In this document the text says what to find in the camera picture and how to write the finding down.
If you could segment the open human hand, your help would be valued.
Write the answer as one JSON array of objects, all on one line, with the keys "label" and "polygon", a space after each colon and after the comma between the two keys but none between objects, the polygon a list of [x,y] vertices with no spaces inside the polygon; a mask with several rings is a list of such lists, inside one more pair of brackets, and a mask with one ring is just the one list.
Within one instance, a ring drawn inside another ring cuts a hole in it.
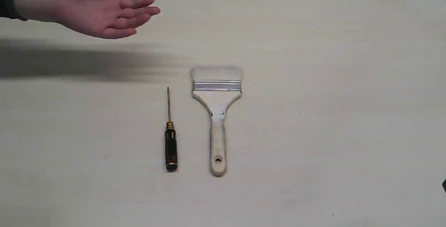
[{"label": "open human hand", "polygon": [[103,39],[133,36],[161,10],[155,0],[57,0],[57,23]]}]

